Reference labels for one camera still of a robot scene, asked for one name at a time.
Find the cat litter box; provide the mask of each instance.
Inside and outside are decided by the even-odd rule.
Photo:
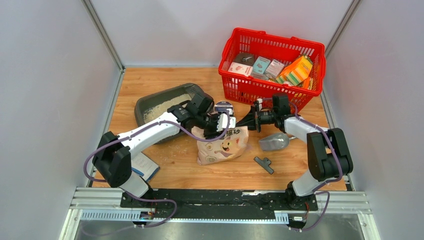
[[[187,100],[191,101],[196,93],[204,94],[205,92],[194,83],[186,83],[148,96],[144,96],[140,98],[135,104],[135,121],[139,127],[149,123],[160,117],[168,110],[168,108]],[[165,143],[183,134],[184,132],[180,131],[179,133],[160,140],[155,144]]]

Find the metal frame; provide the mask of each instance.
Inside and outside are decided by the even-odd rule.
[[[106,123],[104,124],[102,133],[106,133],[109,130],[109,125],[111,124],[112,115],[114,114],[115,105],[117,104],[117,99],[119,92],[121,90],[122,81],[124,80],[125,69],[120,71],[119,79],[116,83],[115,92],[113,94],[113,98],[110,102],[109,112],[107,113]],[[95,167],[93,163],[90,161],[87,165],[87,171],[90,176],[94,177]],[[90,187],[91,181],[89,179],[86,180],[85,186]]]
[[[347,8],[346,13],[344,14],[343,18],[341,19],[337,29],[334,32],[334,35],[332,36],[330,42],[327,44],[327,47],[325,49],[325,57],[327,58],[331,51],[333,50],[334,46],[336,45],[337,41],[339,40],[340,36],[343,34],[343,32],[346,29],[346,26],[348,25],[349,21],[352,19],[352,16],[355,14],[356,10],[358,9],[359,4],[362,0],[352,0],[349,7]],[[324,107],[325,116],[327,118],[328,126],[330,128],[334,128],[337,126],[336,120],[334,118],[334,113],[332,111],[330,102],[327,99],[327,90],[325,86],[322,86],[322,93],[321,93],[321,102],[322,106]],[[350,187],[355,190],[355,186],[351,181],[350,174],[347,175]]]
[[[117,67],[121,71],[123,71],[125,69],[124,64],[122,63],[122,61],[121,61],[121,59],[118,55],[118,52],[116,51],[114,45],[112,44],[112,41],[109,38],[109,35],[105,30],[105,27],[103,27],[102,21],[100,21],[99,15],[97,14],[96,9],[94,8],[92,1],[91,0],[81,0],[81,2],[84,4],[88,15],[90,16],[91,20],[93,21],[95,28],[98,30],[98,33],[100,34],[101,38],[103,39],[104,44],[106,45],[107,49],[109,50],[109,53],[112,56],[113,60],[115,61]]]
[[[87,9],[88,14],[97,30],[99,31],[106,47],[108,48],[111,56],[113,57],[116,65],[121,70],[118,83],[116,85],[115,95],[113,96],[110,111],[105,123],[103,132],[107,131],[112,118],[113,110],[115,108],[116,100],[121,88],[122,80],[125,73],[125,66],[123,65],[117,51],[115,50],[105,28],[103,27],[96,10],[91,0],[81,0]],[[352,15],[355,13],[361,0],[353,0],[347,9],[342,21],[340,22],[337,30],[335,31],[331,41],[327,45],[325,55],[328,56],[339,39],[340,35],[346,28]],[[334,115],[331,110],[331,105],[326,97],[326,90],[323,89],[321,94],[321,101],[327,117],[328,125],[333,128],[337,124],[334,120]],[[283,192],[283,191],[255,191],[253,194],[263,194],[267,192]],[[133,221],[136,220],[136,215],[141,211],[148,212],[150,208],[121,208],[121,197],[123,191],[120,188],[92,188],[92,187],[78,187],[73,196],[69,211],[63,225],[60,238],[61,240],[73,240],[76,236],[80,220],[100,220],[100,221]],[[355,214],[361,223],[362,233],[365,240],[379,240],[380,236],[374,222],[374,217],[367,196],[361,191],[331,191],[330,202],[327,208],[328,214]],[[327,196],[317,195],[317,204],[319,210],[324,207]],[[276,211],[276,220],[271,221],[258,221],[258,220],[222,220],[222,219],[171,219],[172,222],[184,223],[261,223],[261,224],[282,224],[286,221],[288,214],[303,213],[302,211]]]
[[[260,195],[284,191],[255,191],[246,192],[246,195]],[[72,198],[69,212],[60,235],[61,240],[73,240],[80,220],[97,221],[128,221],[139,220],[141,212],[149,212],[150,208],[122,208],[120,207],[123,190],[120,188],[105,187],[78,187]],[[377,228],[374,227],[374,218],[365,192],[362,191],[330,191],[331,197],[326,214],[354,214],[357,215],[366,240],[379,239]],[[321,212],[327,196],[317,195],[318,212]],[[275,211],[276,219],[189,219],[173,218],[170,222],[179,223],[232,223],[232,224],[287,224],[288,214],[301,214],[303,211],[288,210]]]

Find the white wall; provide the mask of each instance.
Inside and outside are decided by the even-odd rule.
[[[79,0],[0,7],[0,239],[58,239],[119,71]]]
[[[352,0],[92,0],[124,65],[218,65],[234,28],[327,44]]]
[[[381,239],[422,239],[424,2],[362,1],[324,84]]]

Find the metal floor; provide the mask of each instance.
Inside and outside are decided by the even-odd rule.
[[[311,213],[312,225],[318,214]],[[285,225],[245,223],[182,223],[167,222],[154,228],[131,228],[103,237],[89,237],[81,233],[81,226],[90,234],[105,234],[131,226],[129,221],[81,221],[76,240],[364,240],[360,221],[356,214],[326,214],[315,229],[307,232],[289,231]]]

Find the red shopping basket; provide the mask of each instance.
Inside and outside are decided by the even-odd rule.
[[[264,31],[235,28],[222,51],[222,60],[218,69],[222,76],[225,98],[251,105],[258,98],[271,98],[273,94],[283,92],[287,93],[288,99],[300,111],[312,97],[320,95],[323,90],[323,78],[326,74],[324,50],[324,45],[319,42],[297,37],[274,36],[266,34]],[[255,58],[261,56],[270,60],[275,59],[286,66],[299,55],[306,54],[313,61],[309,75],[314,80],[312,89],[283,85],[228,72],[228,68],[239,53],[250,53]],[[268,104],[264,102],[264,105],[264,107],[271,107],[271,102]]]

